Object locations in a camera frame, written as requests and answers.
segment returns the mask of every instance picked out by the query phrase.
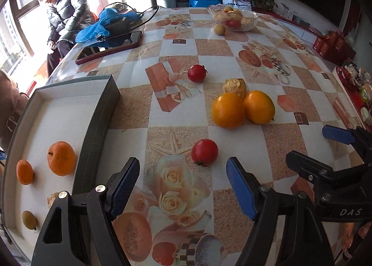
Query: blue gripper pad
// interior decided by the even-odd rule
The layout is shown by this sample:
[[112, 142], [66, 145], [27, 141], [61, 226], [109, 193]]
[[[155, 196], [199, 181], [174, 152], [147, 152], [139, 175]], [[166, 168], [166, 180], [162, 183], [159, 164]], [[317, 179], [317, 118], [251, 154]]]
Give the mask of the blue gripper pad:
[[336, 126], [326, 125], [322, 129], [324, 138], [341, 142], [344, 144], [352, 144], [355, 142], [355, 138], [348, 130], [341, 129]]
[[240, 164], [236, 164], [234, 158], [229, 158], [226, 162], [226, 174], [243, 213], [254, 221], [257, 216], [257, 210], [254, 207], [254, 195], [238, 166], [241, 167]]
[[131, 157], [121, 172], [109, 187], [106, 194], [106, 212], [109, 220], [113, 221], [124, 211], [125, 205], [132, 193], [140, 175], [140, 162]]

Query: phone screen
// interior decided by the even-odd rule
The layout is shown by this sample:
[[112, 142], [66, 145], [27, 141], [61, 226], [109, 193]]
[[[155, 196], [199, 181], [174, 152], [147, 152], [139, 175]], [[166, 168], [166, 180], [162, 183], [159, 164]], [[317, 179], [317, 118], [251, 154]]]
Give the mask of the phone screen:
[[110, 50], [112, 48], [126, 46], [128, 44], [136, 43], [139, 39], [141, 31], [135, 31], [128, 34], [119, 35], [101, 42], [96, 42], [90, 46], [85, 47], [76, 60]]

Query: potted plant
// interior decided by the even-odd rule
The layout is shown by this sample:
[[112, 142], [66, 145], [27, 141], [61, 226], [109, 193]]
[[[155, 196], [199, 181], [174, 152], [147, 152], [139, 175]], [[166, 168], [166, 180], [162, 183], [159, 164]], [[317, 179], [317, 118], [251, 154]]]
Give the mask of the potted plant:
[[274, 7], [278, 7], [275, 0], [253, 0], [253, 4], [255, 7], [267, 11], [273, 11]]

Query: gray puffer jacket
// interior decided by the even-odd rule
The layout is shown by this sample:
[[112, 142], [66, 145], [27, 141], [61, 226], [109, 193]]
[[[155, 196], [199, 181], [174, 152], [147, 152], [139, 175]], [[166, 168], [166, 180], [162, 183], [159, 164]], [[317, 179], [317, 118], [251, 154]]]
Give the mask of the gray puffer jacket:
[[87, 0], [57, 0], [55, 5], [48, 7], [47, 13], [51, 28], [48, 42], [67, 40], [75, 43], [76, 34], [94, 24]]

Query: open cardboard box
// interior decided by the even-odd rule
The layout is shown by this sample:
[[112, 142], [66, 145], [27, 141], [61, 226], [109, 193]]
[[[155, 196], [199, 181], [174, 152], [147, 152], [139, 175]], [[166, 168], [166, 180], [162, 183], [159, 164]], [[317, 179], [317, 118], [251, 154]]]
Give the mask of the open cardboard box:
[[[75, 195], [90, 191], [106, 132], [120, 96], [111, 75], [73, 79], [39, 88], [30, 98], [12, 138], [2, 185], [3, 224], [28, 260], [49, 212], [47, 198], [62, 190]], [[75, 172], [65, 177], [49, 168], [47, 152], [57, 141], [66, 141], [78, 156]], [[36, 179], [30, 185], [17, 180], [20, 159], [31, 163]], [[38, 220], [37, 230], [22, 223], [24, 210]]]

